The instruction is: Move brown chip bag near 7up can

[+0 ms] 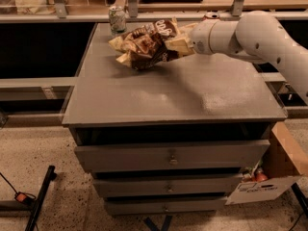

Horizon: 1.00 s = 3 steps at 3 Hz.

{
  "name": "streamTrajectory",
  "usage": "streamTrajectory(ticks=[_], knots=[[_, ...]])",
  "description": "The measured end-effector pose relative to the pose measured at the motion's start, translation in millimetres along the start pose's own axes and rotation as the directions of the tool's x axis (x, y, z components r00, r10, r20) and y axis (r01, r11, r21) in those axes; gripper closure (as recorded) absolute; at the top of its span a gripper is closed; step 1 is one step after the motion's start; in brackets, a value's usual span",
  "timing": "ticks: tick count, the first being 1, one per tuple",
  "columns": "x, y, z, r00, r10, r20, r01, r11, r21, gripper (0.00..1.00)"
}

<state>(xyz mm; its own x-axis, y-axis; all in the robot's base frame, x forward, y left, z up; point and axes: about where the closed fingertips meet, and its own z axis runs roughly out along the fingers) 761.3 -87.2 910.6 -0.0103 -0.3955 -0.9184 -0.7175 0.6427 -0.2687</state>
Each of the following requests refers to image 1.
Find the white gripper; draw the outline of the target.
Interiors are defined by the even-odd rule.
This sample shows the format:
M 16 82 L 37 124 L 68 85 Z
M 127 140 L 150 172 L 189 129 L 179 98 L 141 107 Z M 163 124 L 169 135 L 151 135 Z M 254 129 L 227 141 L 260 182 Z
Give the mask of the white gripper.
M 186 37 L 172 38 L 165 41 L 168 50 L 176 51 L 182 55 L 191 55 L 194 51 L 198 54 L 212 55 L 210 35 L 217 19 L 205 19 L 200 23 L 190 23 L 179 27 L 181 34 L 190 33 L 190 40 Z

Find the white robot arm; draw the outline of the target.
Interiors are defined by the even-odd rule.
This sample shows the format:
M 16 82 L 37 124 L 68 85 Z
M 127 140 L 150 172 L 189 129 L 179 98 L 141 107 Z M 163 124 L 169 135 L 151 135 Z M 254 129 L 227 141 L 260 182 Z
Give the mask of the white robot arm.
M 183 55 L 220 53 L 254 64 L 269 63 L 308 103 L 308 50 L 270 13 L 253 11 L 235 20 L 206 18 L 182 27 L 166 47 Z

